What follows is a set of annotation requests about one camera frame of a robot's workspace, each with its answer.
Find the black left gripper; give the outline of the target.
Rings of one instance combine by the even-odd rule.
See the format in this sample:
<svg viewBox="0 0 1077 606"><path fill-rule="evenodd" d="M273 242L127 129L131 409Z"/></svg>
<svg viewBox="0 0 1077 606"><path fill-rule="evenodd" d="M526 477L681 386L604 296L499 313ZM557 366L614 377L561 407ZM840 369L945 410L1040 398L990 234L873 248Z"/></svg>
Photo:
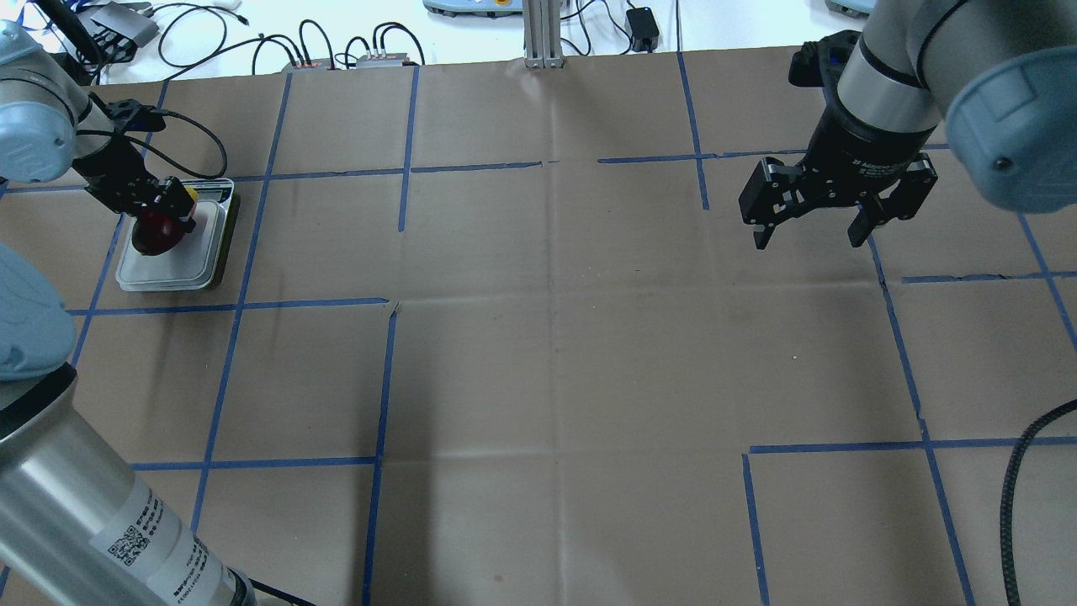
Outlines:
<svg viewBox="0 0 1077 606"><path fill-rule="evenodd" d="M197 195L176 177L159 180L146 172L137 147L124 139L111 139L84 157L85 191L113 212L138 219L156 212L169 219L174 231L192 232Z"/></svg>

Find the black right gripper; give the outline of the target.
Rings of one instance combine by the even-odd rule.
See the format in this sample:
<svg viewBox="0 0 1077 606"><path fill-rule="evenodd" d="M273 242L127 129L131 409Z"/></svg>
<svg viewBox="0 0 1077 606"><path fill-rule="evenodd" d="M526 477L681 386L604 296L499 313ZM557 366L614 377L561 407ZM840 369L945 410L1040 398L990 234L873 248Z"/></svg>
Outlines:
<svg viewBox="0 0 1077 606"><path fill-rule="evenodd" d="M928 135L892 133L826 107L803 160L788 166L764 157L740 193L740 215L754 245L766 249L780 224L822 208L858 207L847 227L852 246L892 220L915 219L938 181L922 151Z"/></svg>

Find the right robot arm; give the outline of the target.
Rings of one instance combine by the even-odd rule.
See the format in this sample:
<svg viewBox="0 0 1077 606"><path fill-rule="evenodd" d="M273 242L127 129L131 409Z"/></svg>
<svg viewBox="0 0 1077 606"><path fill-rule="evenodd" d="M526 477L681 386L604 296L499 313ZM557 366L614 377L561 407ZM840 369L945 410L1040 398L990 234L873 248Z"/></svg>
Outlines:
<svg viewBox="0 0 1077 606"><path fill-rule="evenodd" d="M1073 1L878 1L858 32L807 42L788 81L825 107L799 163L764 157L738 203L758 249L808 212L849 208L861 246L915 219L947 145L987 202L1018 214L1074 205Z"/></svg>

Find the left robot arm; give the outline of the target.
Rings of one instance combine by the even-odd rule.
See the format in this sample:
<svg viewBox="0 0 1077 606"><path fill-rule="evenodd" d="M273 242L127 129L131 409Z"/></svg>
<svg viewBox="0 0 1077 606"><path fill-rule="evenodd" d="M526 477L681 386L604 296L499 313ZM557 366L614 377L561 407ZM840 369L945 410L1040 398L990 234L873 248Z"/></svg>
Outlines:
<svg viewBox="0 0 1077 606"><path fill-rule="evenodd" d="M139 253L196 229L196 199L146 170L130 130L164 112L85 91L15 22L3 20L3 177L50 183L73 170L138 227ZM76 332L56 288L3 246L3 563L57 605L254 605L252 582L196 536L78 414Z"/></svg>

